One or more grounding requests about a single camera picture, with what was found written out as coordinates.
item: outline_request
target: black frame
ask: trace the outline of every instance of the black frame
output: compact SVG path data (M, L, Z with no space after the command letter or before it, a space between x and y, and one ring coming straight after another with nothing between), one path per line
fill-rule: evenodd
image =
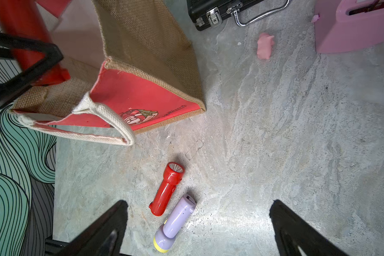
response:
M120 255L119 249L127 228L127 209L128 204L125 201L116 202L55 255Z
M60 49L55 44L44 43L42 41L11 36L0 33L0 59L11 57L10 49L26 49L44 53L45 57L16 75L6 83L0 84L0 109L7 106L17 97L31 88L31 83L38 80L44 73L52 69L63 59Z
M273 202L269 216L281 256L301 256L298 247L307 256L347 256L280 200Z

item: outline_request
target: white fabric handle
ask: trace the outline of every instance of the white fabric handle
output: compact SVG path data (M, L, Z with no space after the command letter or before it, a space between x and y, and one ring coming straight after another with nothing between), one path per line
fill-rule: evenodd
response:
M93 102L90 98L89 92L84 95L80 103L72 110L72 114L79 115L84 113L93 114L102 118L108 124L112 125L115 129L117 129L119 133L123 136L123 138L64 131L48 125L37 124L36 120L24 114L18 114L17 118L18 121L27 128L36 131L41 131L54 136L115 145L131 146L134 144L135 134L131 127L126 122L124 122L124 120L107 105Z

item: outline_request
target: flashlight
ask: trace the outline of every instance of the flashlight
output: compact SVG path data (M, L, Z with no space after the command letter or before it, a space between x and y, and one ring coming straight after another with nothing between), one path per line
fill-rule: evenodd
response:
M169 162L164 170L164 179L156 192L154 200L149 204L152 214L161 216L176 186L182 180L185 170L183 166L175 162Z
M195 200L190 195L185 194L181 197L165 223L155 233L154 246L159 252L169 251L175 242L176 234L193 213L195 207Z

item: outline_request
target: gray stone floor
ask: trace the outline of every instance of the gray stone floor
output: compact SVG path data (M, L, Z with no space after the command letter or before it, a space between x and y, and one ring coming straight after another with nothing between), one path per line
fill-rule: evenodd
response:
M346 253L384 255L384 43L317 54L313 0L246 28L228 19L204 32L190 22L185 0L166 2L193 41L208 111L140 134L132 147L59 138L54 239L71 241L124 199L121 252L160 255L154 233L190 192L198 206L169 256L277 255L274 199ZM266 0L242 19L280 2ZM261 32L275 35L269 62L256 58ZM186 173L155 217L148 205L168 161Z

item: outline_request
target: pink plastic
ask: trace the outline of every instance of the pink plastic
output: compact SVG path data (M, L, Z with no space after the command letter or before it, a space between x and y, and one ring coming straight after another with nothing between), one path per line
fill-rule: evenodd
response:
M314 15L312 18L312 23L315 23L316 21L318 21L319 18L320 18L320 16L318 14Z
M384 8L347 15L351 10L370 5L373 0L317 0L314 14L316 51L348 52L384 42Z
M259 59L270 59L271 47L274 45L274 36L267 33L261 33L257 41L257 57Z

